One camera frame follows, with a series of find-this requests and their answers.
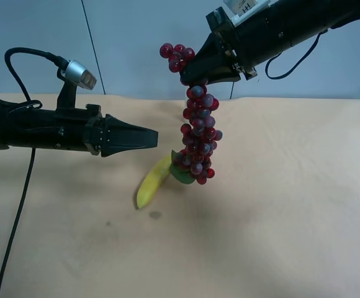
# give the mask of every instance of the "beige tablecloth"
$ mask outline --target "beige tablecloth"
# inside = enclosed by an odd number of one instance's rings
[[[55,95],[34,99],[55,107]],[[360,101],[222,102],[216,177],[169,178],[138,211],[144,175],[182,147],[184,103],[86,103],[159,131],[159,145],[109,158],[37,150],[2,298],[360,298]],[[0,151],[0,266],[29,156]]]

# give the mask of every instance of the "white wall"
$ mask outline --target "white wall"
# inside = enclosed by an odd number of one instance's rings
[[[112,1],[84,0],[101,74],[108,94],[137,98],[183,99],[178,74],[160,58],[162,43],[183,43],[198,49],[209,34],[205,16],[221,0]],[[270,69],[283,74],[307,51],[308,40],[280,56]],[[0,0],[0,92],[19,92],[6,70],[9,47],[35,47],[75,58],[99,78],[81,0]],[[14,66],[30,92],[57,93],[55,67],[40,58],[18,55]],[[317,49],[287,79],[259,76],[235,84],[233,97],[289,96],[360,98],[360,21],[331,30]],[[218,98],[230,98],[232,85],[212,86]],[[95,93],[103,93],[101,83]]]
[[[12,47],[37,48],[77,59],[98,75],[80,0],[0,0],[0,93],[21,92],[4,62],[5,51]],[[60,92],[57,67],[48,60],[16,54],[12,64],[29,92]],[[94,92],[102,93],[101,83]]]

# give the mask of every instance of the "grape leaf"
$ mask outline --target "grape leaf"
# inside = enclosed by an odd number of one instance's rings
[[[173,163],[173,161],[174,161],[174,158],[176,157],[176,154],[177,154],[177,152],[174,151],[174,150],[172,150],[172,154],[171,154],[171,156],[172,156],[172,163]]]
[[[173,177],[176,178],[176,180],[178,180],[183,184],[192,184],[195,181],[193,177],[190,177],[188,171],[184,172],[174,165],[170,166],[170,173],[172,174]]]

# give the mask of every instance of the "banana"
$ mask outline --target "banana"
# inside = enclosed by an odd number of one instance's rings
[[[158,190],[163,180],[169,175],[171,163],[171,155],[168,155],[154,165],[147,174],[137,192],[136,203],[139,209],[151,202],[155,192]]]

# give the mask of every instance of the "robotic arm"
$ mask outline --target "robotic arm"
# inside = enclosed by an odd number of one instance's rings
[[[64,81],[64,86],[55,111],[43,110],[40,101],[31,100],[10,63],[14,53],[42,56],[56,64],[57,77]],[[88,151],[107,157],[120,151],[157,146],[158,133],[154,130],[127,124],[109,114],[103,117],[101,107],[94,104],[86,105],[86,109],[75,108],[76,88],[91,90],[96,84],[93,74],[79,62],[29,48],[8,50],[5,62],[27,101],[18,104],[0,100],[0,150],[15,146]]]
[[[328,29],[360,19],[360,0],[278,0],[256,14],[230,19],[220,7],[207,16],[212,33],[204,46],[181,71],[184,83],[208,79],[209,84],[254,78],[256,65]],[[64,81],[55,111],[41,109],[32,101],[10,63],[14,53],[42,56],[56,64]],[[51,53],[13,48],[5,54],[6,65],[20,84],[27,101],[0,100],[0,150],[9,146],[88,151],[93,155],[156,147],[158,133],[103,117],[101,107],[75,108],[76,88],[92,89],[95,77],[79,62]]]
[[[207,22],[212,33],[181,72],[184,83],[254,78],[255,66],[290,47],[360,19],[360,0],[278,0],[249,18],[230,19],[222,7]]]

